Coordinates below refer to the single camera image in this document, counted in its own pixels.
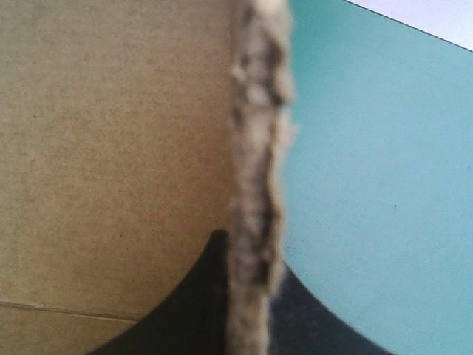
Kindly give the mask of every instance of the brown cardboard surface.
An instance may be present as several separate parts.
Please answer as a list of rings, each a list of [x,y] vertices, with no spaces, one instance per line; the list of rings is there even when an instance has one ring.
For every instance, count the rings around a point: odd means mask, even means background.
[[[0,1],[1,304],[138,319],[228,227],[229,25],[223,0]]]
[[[84,355],[132,323],[0,308],[0,354]]]

